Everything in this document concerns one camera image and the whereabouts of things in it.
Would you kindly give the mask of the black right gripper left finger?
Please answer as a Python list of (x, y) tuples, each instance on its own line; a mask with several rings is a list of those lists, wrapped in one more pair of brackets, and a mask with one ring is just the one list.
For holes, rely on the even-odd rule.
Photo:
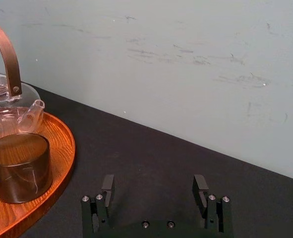
[[(109, 223), (110, 208), (115, 192), (115, 175), (105, 175), (101, 192), (94, 197), (84, 195), (81, 198), (82, 233), (97, 234), (111, 229)], [(97, 216), (98, 230), (94, 231), (93, 215)]]

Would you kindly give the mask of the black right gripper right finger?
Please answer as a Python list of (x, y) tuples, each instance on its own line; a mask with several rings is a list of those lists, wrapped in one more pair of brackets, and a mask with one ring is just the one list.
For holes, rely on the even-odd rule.
[(218, 197), (211, 193), (203, 175), (194, 175), (192, 193), (204, 220), (204, 230), (210, 234), (231, 234), (230, 198), (226, 195)]

